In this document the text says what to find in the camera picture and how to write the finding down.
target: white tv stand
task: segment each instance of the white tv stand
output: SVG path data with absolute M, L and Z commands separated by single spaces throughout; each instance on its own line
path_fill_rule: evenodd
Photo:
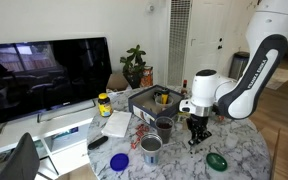
M 56 179 L 89 163 L 87 132 L 93 117 L 98 113 L 97 104 L 93 108 L 85 109 L 91 102 L 79 103 L 45 114 L 44 117 L 52 119 L 50 121 L 38 123 L 37 115 L 34 115 L 8 122 L 0 133 L 0 153 L 15 148 L 21 136 L 28 132 L 34 141 L 40 141 L 39 144 L 42 145 L 37 147 L 41 159 L 39 172 L 46 176 Z M 78 127 L 76 133 L 52 138 L 75 127 Z

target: black remote control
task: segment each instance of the black remote control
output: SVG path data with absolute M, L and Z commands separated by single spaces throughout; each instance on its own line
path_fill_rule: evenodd
M 108 137 L 107 136 L 103 136 L 103 137 L 97 139 L 96 141 L 91 142 L 87 146 L 87 148 L 88 148 L 88 150 L 95 149 L 95 148 L 99 147 L 100 145 L 102 145 L 103 143 L 105 143 L 107 140 L 108 140 Z

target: potted plant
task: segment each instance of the potted plant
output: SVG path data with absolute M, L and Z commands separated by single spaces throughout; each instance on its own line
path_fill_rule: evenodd
M 135 48 L 131 48 L 126 51 L 131 55 L 128 57 L 121 57 L 120 63 L 124 63 L 123 74 L 128 83 L 133 89 L 139 88 L 141 78 L 143 76 L 143 70 L 146 62 L 143 61 L 142 55 L 145 55 L 145 51 L 140 50 L 140 45 Z

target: plant pot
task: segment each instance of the plant pot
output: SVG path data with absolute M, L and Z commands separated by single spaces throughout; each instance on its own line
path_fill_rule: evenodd
M 130 84 L 132 89 L 136 89 L 140 87 L 141 77 L 139 76 L 139 74 L 125 74 L 124 73 L 124 77 Z

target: jar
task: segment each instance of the jar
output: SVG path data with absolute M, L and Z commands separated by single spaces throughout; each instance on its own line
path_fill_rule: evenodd
M 111 100 L 106 93 L 101 93 L 98 95 L 98 108 L 101 116 L 103 117 L 108 117 L 113 113 Z

